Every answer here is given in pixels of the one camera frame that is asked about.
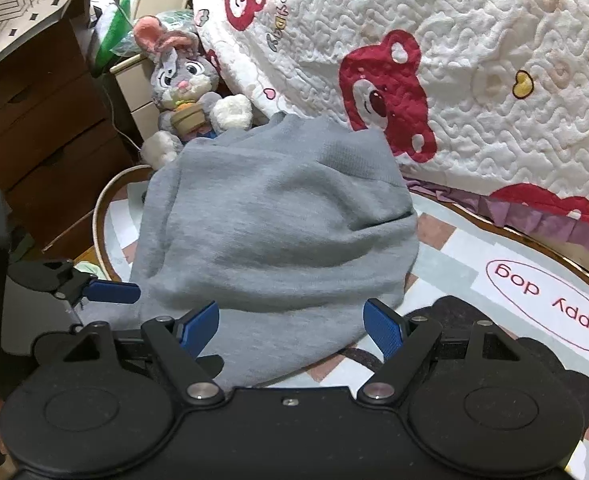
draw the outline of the folded gray clothing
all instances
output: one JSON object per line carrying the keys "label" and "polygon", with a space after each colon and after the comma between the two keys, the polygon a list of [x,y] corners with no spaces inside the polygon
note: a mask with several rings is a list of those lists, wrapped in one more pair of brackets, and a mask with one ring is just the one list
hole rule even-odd
{"label": "folded gray clothing", "polygon": [[192,140],[152,177],[131,276],[142,297],[82,317],[137,328],[214,300],[203,354],[223,357],[224,389],[253,386],[359,339],[368,298],[401,304],[416,229],[383,133],[279,113]]}

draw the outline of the plush bunny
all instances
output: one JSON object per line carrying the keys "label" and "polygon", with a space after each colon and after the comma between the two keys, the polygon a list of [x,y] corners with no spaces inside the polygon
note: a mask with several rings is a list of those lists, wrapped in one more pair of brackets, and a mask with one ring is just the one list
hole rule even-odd
{"label": "plush bunny", "polygon": [[150,83],[159,131],[143,142],[142,157],[155,170],[174,160],[194,137],[216,137],[230,128],[252,126],[252,104],[244,95],[213,92],[219,75],[198,52],[193,32],[168,31],[155,16],[134,25],[134,39],[156,64]]}

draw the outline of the metal screw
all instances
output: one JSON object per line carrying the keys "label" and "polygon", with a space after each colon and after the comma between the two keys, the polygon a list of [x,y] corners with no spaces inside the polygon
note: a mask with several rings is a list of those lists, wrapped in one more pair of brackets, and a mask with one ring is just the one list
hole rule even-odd
{"label": "metal screw", "polygon": [[363,392],[370,399],[389,399],[394,395],[394,386],[388,383],[370,383],[364,386]]}
{"label": "metal screw", "polygon": [[212,399],[219,393],[219,387],[214,383],[194,383],[188,386],[187,392],[193,399]]}

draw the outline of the quilted blanket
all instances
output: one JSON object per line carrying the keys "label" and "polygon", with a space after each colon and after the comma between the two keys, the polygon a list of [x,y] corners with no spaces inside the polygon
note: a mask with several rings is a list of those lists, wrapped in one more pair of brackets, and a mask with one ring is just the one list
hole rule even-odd
{"label": "quilted blanket", "polygon": [[193,0],[267,116],[385,131],[408,177],[589,222],[589,0]]}

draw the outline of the purple bed skirt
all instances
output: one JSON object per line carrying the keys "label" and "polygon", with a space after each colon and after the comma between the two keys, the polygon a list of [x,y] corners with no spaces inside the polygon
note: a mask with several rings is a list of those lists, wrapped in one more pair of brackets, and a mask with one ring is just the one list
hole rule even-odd
{"label": "purple bed skirt", "polygon": [[589,251],[589,224],[568,216],[544,213],[531,207],[503,202],[476,193],[439,186],[422,180],[407,180],[407,187],[434,196],[440,202],[456,203],[488,218],[499,227],[510,226],[527,235],[538,235],[558,242],[579,244]]}

